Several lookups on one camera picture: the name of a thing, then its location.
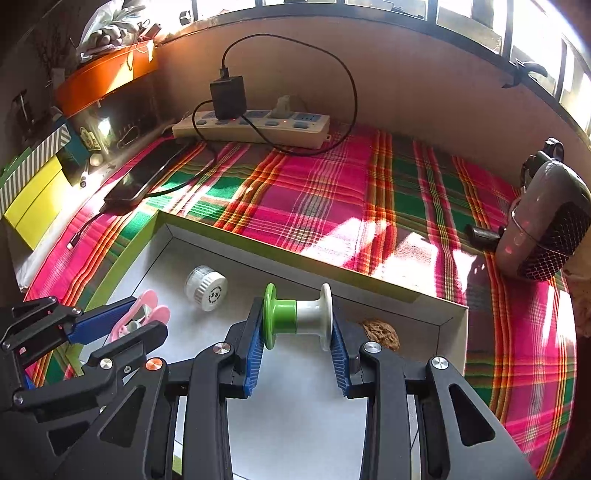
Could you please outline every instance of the black phone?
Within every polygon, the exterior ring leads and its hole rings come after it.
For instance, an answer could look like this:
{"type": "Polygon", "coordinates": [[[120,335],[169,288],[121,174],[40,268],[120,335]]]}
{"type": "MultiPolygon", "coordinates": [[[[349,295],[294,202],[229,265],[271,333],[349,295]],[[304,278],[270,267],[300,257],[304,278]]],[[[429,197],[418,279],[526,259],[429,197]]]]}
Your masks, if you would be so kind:
{"type": "Polygon", "coordinates": [[[104,212],[125,215],[196,144],[192,138],[165,140],[127,172],[105,196],[104,212]]]}

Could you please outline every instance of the plaid tablecloth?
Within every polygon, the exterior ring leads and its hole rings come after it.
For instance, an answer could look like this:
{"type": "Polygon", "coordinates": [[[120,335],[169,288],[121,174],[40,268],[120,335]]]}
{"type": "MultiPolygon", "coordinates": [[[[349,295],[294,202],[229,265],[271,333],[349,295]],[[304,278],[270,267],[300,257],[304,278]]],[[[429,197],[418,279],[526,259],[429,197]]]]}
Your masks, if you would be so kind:
{"type": "MultiPolygon", "coordinates": [[[[333,130],[333,139],[343,128],[333,130]]],[[[485,170],[408,138],[359,127],[314,158],[266,145],[218,144],[219,166],[201,186],[100,217],[66,245],[123,167],[76,215],[31,285],[85,308],[129,241],[157,209],[469,306],[466,378],[503,422],[539,478],[564,443],[576,370],[570,297],[559,275],[526,283],[500,275],[471,248],[467,223],[496,229],[515,190],[485,170]]],[[[184,182],[211,158],[195,147],[164,181],[184,182]]],[[[58,349],[28,370],[36,385],[68,378],[58,349]]]]}

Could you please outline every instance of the green spool half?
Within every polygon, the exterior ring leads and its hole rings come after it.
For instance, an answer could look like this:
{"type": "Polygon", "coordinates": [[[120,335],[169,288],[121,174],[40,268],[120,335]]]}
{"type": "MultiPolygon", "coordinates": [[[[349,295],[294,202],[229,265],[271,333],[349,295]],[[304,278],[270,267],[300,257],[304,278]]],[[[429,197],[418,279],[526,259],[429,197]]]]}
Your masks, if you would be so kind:
{"type": "Polygon", "coordinates": [[[269,283],[265,289],[262,310],[262,327],[265,346],[271,350],[275,346],[278,333],[296,332],[296,301],[277,300],[275,285],[269,283]]]}

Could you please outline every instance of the speaker mesh grille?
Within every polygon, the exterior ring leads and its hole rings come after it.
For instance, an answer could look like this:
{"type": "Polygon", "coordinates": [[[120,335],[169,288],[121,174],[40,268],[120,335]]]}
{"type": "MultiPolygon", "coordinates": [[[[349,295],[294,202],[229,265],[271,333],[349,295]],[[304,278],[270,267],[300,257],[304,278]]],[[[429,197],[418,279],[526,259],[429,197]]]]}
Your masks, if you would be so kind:
{"type": "Polygon", "coordinates": [[[581,208],[573,202],[562,204],[540,244],[536,245],[530,256],[519,266],[518,274],[530,280],[551,279],[574,253],[590,225],[591,218],[581,208]]]}

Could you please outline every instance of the black cable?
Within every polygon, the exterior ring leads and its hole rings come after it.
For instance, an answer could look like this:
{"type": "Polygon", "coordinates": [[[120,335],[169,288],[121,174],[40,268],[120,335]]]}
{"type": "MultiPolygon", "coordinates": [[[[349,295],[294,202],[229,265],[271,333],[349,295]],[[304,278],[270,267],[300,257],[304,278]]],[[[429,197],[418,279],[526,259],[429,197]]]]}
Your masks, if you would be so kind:
{"type": "Polygon", "coordinates": [[[191,121],[193,123],[193,128],[195,129],[195,132],[197,133],[199,138],[201,138],[201,140],[203,140],[203,142],[205,142],[205,148],[207,148],[213,154],[213,160],[210,161],[207,165],[205,165],[201,170],[199,170],[199,172],[197,174],[195,174],[193,177],[191,177],[187,181],[185,181],[179,185],[176,185],[176,187],[173,187],[168,190],[162,190],[159,192],[149,193],[144,198],[160,197],[161,195],[168,195],[169,193],[176,192],[177,190],[180,190],[180,189],[186,187],[187,185],[193,183],[196,180],[197,181],[201,180],[201,178],[205,175],[205,173],[211,167],[214,167],[215,165],[217,165],[217,151],[209,144],[209,142],[205,139],[205,137],[202,135],[202,133],[197,129],[197,124],[195,123],[195,115],[197,114],[197,110],[199,110],[203,105],[207,105],[208,103],[212,103],[212,100],[206,100],[205,102],[201,102],[199,105],[197,105],[195,107],[195,110],[193,110],[193,115],[191,116],[191,121]]]}
{"type": "Polygon", "coordinates": [[[104,212],[101,209],[99,211],[99,213],[97,213],[95,216],[92,216],[91,218],[89,218],[87,221],[84,222],[84,225],[82,225],[82,227],[78,229],[76,234],[72,237],[72,240],[70,240],[70,242],[68,243],[68,245],[67,245],[68,250],[72,250],[72,248],[74,248],[76,246],[76,244],[80,240],[80,237],[82,236],[82,233],[84,232],[84,230],[86,230],[86,228],[88,228],[88,226],[92,222],[94,222],[98,217],[100,217],[103,213],[104,212]]]}
{"type": "Polygon", "coordinates": [[[353,120],[351,122],[351,125],[349,126],[348,130],[346,131],[345,135],[343,137],[341,137],[341,139],[339,139],[338,141],[336,141],[333,145],[323,148],[321,150],[315,150],[313,152],[298,152],[298,151],[293,151],[293,150],[285,150],[281,147],[279,147],[278,145],[274,144],[272,141],[270,141],[248,118],[246,118],[244,115],[242,115],[242,119],[248,123],[251,127],[253,127],[253,129],[255,130],[255,132],[270,146],[272,146],[273,148],[275,148],[276,150],[288,154],[288,155],[299,155],[300,157],[314,157],[316,155],[322,154],[322,153],[327,153],[331,150],[334,150],[336,147],[338,147],[341,143],[343,143],[347,137],[351,134],[351,131],[353,130],[353,127],[355,126],[355,123],[357,122],[357,110],[358,110],[358,99],[357,99],[357,87],[355,86],[355,80],[353,79],[353,75],[351,74],[350,70],[347,68],[347,65],[345,65],[345,63],[338,58],[335,54],[329,52],[328,50],[325,50],[323,48],[320,47],[316,47],[314,45],[311,45],[309,43],[306,42],[302,42],[300,40],[295,40],[293,38],[289,38],[289,37],[283,37],[281,35],[274,35],[271,33],[255,33],[252,35],[247,35],[246,37],[242,37],[238,40],[236,40],[234,43],[230,44],[230,46],[226,49],[226,51],[223,53],[222,56],[222,68],[221,68],[221,72],[222,72],[222,76],[226,75],[228,76],[228,69],[226,68],[226,56],[228,55],[228,52],[230,51],[230,49],[234,46],[239,44],[242,41],[248,40],[249,38],[255,38],[255,37],[272,37],[272,38],[280,38],[282,40],[287,40],[293,43],[297,43],[299,45],[303,45],[305,47],[309,47],[309,48],[313,48],[314,50],[318,50],[321,51],[322,53],[326,53],[327,55],[329,55],[330,57],[333,57],[336,61],[338,61],[340,63],[340,65],[345,69],[345,71],[347,72],[347,75],[349,76],[349,80],[351,82],[351,88],[353,89],[353,101],[354,101],[354,109],[353,109],[353,120]]]}

